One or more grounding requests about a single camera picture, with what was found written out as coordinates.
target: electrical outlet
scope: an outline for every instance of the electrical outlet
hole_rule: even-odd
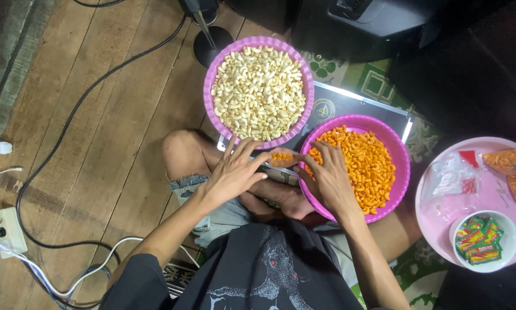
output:
[[[28,250],[23,231],[20,229],[15,207],[0,210],[0,228],[2,227],[6,229],[6,236],[0,238],[0,245],[19,253],[24,253]],[[13,256],[13,254],[5,251],[0,251],[0,255],[2,258]]]

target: black t-shirt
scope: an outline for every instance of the black t-shirt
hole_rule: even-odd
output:
[[[300,222],[247,224],[208,250],[209,260],[177,299],[157,258],[134,255],[100,309],[362,309],[328,243]]]

